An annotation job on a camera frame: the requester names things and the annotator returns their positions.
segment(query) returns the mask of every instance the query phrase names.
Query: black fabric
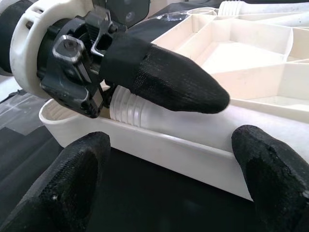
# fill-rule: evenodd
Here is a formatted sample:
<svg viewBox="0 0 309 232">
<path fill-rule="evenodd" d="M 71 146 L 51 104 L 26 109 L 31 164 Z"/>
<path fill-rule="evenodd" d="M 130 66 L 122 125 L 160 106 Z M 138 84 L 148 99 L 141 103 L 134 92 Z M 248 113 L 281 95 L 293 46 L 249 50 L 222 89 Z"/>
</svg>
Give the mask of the black fabric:
<svg viewBox="0 0 309 232">
<path fill-rule="evenodd" d="M 309 165 L 287 144 L 245 125 L 232 135 L 257 214 L 267 231 L 309 231 Z"/>
<path fill-rule="evenodd" d="M 104 80 L 131 89 L 141 61 L 152 45 L 143 40 L 117 33 L 101 62 Z"/>
<path fill-rule="evenodd" d="M 34 182 L 0 231 L 84 232 L 110 149 L 109 136 L 102 132 L 68 145 Z"/>
<path fill-rule="evenodd" d="M 45 127 L 27 136 L 0 130 L 0 225 L 61 150 Z"/>
<path fill-rule="evenodd" d="M 127 33 L 150 43 L 180 22 L 160 20 L 157 18 L 149 19 L 131 27 Z"/>
<path fill-rule="evenodd" d="M 100 74 L 172 111 L 215 114 L 229 103 L 228 93 L 191 59 L 126 34 L 116 35 Z"/>
</svg>

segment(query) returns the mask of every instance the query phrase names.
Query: white tray compartment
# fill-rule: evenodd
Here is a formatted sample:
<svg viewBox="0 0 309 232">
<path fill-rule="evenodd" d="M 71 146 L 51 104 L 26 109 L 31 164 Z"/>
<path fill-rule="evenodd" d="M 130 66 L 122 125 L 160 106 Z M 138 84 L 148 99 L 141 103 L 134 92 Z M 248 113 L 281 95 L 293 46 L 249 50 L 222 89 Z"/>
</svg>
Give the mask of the white tray compartment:
<svg viewBox="0 0 309 232">
<path fill-rule="evenodd" d="M 288 61 L 309 59 L 309 30 L 293 28 L 293 47 Z"/>
<path fill-rule="evenodd" d="M 307 63 L 287 63 L 213 76 L 234 105 L 309 123 L 308 73 Z"/>
<path fill-rule="evenodd" d="M 243 19 L 247 21 L 258 21 L 258 20 L 266 20 L 271 18 L 290 16 L 290 15 L 298 15 L 304 12 L 287 12 L 287 13 L 268 13 L 268 14 L 241 14 L 237 15 L 238 19 Z"/>
<path fill-rule="evenodd" d="M 216 16 L 190 15 L 183 22 L 158 37 L 152 43 L 171 51 L 177 50 L 186 41 L 199 32 L 205 25 L 210 23 Z"/>
<path fill-rule="evenodd" d="M 176 52 L 220 73 L 284 63 L 292 46 L 291 28 L 226 19 L 204 26 Z"/>
</svg>

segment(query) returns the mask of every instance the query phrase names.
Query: black cylinder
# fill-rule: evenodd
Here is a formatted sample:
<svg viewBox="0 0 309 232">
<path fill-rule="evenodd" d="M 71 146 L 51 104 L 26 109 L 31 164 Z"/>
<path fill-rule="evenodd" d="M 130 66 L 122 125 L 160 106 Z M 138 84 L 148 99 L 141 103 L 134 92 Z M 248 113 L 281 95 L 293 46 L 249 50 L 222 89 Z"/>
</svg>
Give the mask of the black cylinder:
<svg viewBox="0 0 309 232">
<path fill-rule="evenodd" d="M 18 1 L 0 15 L 0 67 L 8 73 L 12 73 L 10 46 L 15 27 L 23 13 L 32 4 L 29 0 Z"/>
</svg>

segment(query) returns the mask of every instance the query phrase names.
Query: white plastic bottle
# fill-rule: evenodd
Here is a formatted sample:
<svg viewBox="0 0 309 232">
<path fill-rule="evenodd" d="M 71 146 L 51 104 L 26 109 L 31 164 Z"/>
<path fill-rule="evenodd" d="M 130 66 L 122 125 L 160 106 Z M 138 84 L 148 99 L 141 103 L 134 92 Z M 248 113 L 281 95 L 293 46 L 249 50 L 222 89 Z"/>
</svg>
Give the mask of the white plastic bottle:
<svg viewBox="0 0 309 232">
<path fill-rule="evenodd" d="M 113 120 L 230 152 L 233 131 L 241 125 L 254 125 L 309 156 L 309 124 L 232 105 L 213 115 L 173 112 L 118 86 L 110 114 Z"/>
</svg>

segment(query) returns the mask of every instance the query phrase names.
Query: white plastic tray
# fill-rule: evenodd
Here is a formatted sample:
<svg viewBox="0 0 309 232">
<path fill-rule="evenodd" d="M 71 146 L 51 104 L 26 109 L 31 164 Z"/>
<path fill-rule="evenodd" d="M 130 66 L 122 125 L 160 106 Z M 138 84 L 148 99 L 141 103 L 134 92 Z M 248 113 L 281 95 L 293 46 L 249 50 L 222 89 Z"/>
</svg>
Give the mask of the white plastic tray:
<svg viewBox="0 0 309 232">
<path fill-rule="evenodd" d="M 270 17 L 255 15 L 254 19 Z M 191 58 L 210 72 L 231 94 L 232 104 L 309 123 L 308 36 L 306 29 L 193 14 L 153 43 Z M 112 147 L 251 199 L 230 152 L 106 116 L 90 119 L 54 100 L 41 109 L 40 119 L 62 146 L 89 132 L 103 131 L 109 134 Z"/>
<path fill-rule="evenodd" d="M 309 61 L 215 73 L 231 104 L 309 123 Z"/>
</svg>

